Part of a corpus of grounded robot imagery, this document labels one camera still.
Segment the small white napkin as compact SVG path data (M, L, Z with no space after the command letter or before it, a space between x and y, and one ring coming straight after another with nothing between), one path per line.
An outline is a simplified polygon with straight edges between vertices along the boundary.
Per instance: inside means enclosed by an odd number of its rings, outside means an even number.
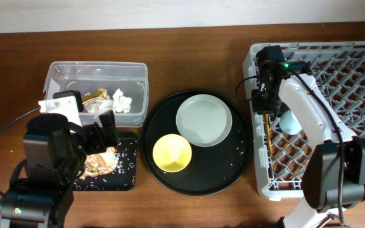
M124 96L124 93L117 89L112 96L113 109L117 113L129 113L131 109L132 98Z

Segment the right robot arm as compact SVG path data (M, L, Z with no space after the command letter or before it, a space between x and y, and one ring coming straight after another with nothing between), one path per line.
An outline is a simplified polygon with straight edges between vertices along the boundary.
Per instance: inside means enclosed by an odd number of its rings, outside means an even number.
M365 201L365 137L340 120L306 62L286 61L279 45L255 57L260 85L252 91L252 111L277 116L285 104L313 150L302 177L304 196L277 226L323 227L331 219L344 225L344 210Z

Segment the wooden chopstick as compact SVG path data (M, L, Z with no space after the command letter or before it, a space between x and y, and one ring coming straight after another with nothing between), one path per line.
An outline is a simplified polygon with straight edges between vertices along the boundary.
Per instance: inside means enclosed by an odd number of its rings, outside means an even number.
M269 125L269 115L264 114L264 123L266 126L266 141L267 141L267 148L269 156L271 156L272 153L272 144L271 144L271 132L270 132L270 125Z

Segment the gold snack wrapper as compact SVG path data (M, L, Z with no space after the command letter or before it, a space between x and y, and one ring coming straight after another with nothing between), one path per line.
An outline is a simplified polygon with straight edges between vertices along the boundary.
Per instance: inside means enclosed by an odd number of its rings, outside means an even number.
M94 99L107 99L107 91L105 88L98 88L97 91L89 93L82 97L82 104L86 104Z

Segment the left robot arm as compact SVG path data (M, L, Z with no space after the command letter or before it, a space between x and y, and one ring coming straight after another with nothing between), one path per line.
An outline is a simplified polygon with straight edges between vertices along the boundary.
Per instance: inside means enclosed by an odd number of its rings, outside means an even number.
M26 159L15 168L0 200L0 227L64 226L87 156L120 142L114 113L101 114L99 120L81 127L64 115L47 113L27 124Z

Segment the yellow bowl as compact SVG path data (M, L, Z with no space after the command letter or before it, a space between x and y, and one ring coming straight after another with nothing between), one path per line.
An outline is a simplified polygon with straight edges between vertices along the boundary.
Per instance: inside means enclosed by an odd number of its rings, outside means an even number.
M177 134L162 136L154 145L152 155L158 168L164 172L180 172L185 169L192 158L190 143Z

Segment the blue cup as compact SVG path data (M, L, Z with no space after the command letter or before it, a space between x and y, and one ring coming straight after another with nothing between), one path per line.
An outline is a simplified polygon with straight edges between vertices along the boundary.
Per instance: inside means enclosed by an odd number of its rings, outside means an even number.
M284 133L289 135L299 134L302 130L301 125L291 110L288 110L281 115L279 127Z

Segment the large white napkin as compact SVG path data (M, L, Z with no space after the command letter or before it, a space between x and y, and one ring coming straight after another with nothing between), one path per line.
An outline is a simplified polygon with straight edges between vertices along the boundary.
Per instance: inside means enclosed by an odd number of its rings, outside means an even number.
M104 113L113 108L113 101L111 99L92 99L84 105L88 113Z

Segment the grey plate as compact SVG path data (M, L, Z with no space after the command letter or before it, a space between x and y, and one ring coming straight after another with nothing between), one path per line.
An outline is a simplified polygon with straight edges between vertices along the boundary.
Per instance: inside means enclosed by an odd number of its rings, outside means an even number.
M182 102L176 113L177 129L195 146L211 147L221 143L231 131L233 116L222 99L198 94Z

